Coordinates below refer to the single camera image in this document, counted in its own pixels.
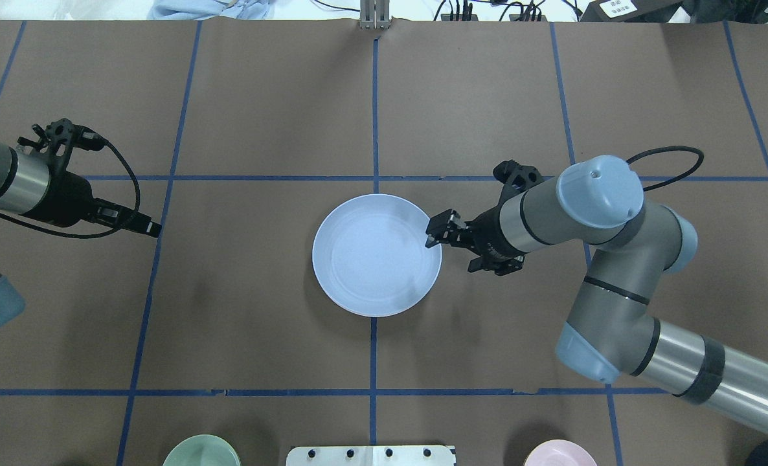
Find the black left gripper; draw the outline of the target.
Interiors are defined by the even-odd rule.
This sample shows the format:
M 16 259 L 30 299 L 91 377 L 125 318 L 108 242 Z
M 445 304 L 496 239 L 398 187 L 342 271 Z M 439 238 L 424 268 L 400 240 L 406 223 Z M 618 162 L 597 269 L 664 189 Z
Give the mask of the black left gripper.
M 24 214 L 26 218 L 62 228 L 87 221 L 107 227 L 109 234 L 129 230 L 159 238 L 162 225 L 150 217 L 142 217 L 139 212 L 141 189 L 135 172 L 107 138 L 67 118 L 45 127 L 34 124 L 31 129 L 38 140 L 20 137 L 19 145 L 32 148 L 29 155 L 46 165 L 50 178 L 46 194 L 37 206 Z M 135 204 L 132 208 L 94 197 L 88 180 L 67 170 L 73 150 L 102 151 L 104 148 L 114 153 L 133 184 Z

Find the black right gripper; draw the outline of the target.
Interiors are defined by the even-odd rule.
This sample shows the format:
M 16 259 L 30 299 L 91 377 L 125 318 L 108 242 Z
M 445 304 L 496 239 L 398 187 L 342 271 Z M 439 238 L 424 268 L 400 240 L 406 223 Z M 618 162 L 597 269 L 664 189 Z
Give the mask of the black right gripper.
M 485 210 L 472 221 L 467 221 L 467 229 L 462 237 L 467 239 L 467 248 L 477 256 L 470 260 L 469 272 L 486 271 L 505 276 L 523 268 L 525 254 L 512 247 L 503 235 L 500 225 L 501 208 L 511 198 L 543 183 L 544 178 L 537 168 L 521 165 L 514 160 L 496 165 L 493 176 L 503 184 L 496 206 Z M 425 248 L 458 242 L 460 220 L 460 215 L 452 208 L 429 218 L 425 230 Z

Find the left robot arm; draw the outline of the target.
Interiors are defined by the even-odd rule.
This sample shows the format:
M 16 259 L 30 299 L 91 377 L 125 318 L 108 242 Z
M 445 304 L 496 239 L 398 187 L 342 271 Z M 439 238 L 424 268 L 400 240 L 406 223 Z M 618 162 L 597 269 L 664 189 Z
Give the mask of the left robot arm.
M 157 238 L 162 226 L 139 212 L 139 180 L 121 152 L 100 133 L 62 118 L 32 127 L 36 140 L 21 137 L 16 146 L 0 144 L 0 220 L 40 233 L 75 239 L 98 239 L 120 230 Z M 133 206 L 93 195 L 85 177 L 68 170 L 74 150 L 111 150 L 133 184 Z M 103 225 L 94 234 L 67 232 L 85 221 Z

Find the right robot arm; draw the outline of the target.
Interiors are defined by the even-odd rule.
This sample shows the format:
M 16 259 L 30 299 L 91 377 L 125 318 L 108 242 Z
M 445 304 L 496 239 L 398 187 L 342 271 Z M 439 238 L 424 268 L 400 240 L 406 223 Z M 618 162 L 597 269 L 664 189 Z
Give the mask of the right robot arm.
M 469 272 L 504 276 L 547 247 L 594 247 L 559 334 L 559 360 L 598 383 L 628 374 L 768 434 L 768 363 L 649 315 L 662 275 L 687 266 L 698 237 L 689 221 L 645 197 L 627 161 L 601 155 L 547 180 L 505 161 L 493 176 L 503 186 L 496 206 L 469 221 L 453 209 L 433 216 L 427 248 L 469 250 Z

